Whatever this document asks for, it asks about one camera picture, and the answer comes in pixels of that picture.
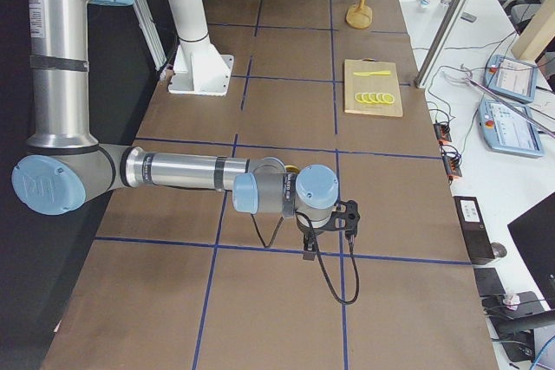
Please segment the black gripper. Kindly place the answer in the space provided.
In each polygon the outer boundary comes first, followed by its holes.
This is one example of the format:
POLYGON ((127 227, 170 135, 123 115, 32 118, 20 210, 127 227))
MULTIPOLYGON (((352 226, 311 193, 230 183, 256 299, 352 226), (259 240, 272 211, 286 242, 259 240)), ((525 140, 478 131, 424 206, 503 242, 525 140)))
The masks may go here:
POLYGON ((297 227, 304 235, 303 260, 314 261, 315 257, 320 257, 320 249, 317 242, 317 233, 309 217, 302 213, 296 213, 297 227))

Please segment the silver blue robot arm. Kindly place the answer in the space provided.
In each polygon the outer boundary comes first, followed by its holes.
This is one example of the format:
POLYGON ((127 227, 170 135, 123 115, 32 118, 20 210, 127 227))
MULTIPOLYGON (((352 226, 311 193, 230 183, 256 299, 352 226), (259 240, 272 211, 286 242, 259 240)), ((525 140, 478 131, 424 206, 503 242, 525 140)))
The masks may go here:
POLYGON ((338 230, 345 219, 329 167, 311 165, 293 173, 275 158, 149 153, 102 144, 91 134, 87 7, 133 2, 29 0, 35 131, 28 155, 11 174, 18 198, 33 211, 62 215, 123 187, 230 191, 236 211, 295 218, 305 252, 318 252, 318 235, 338 230))

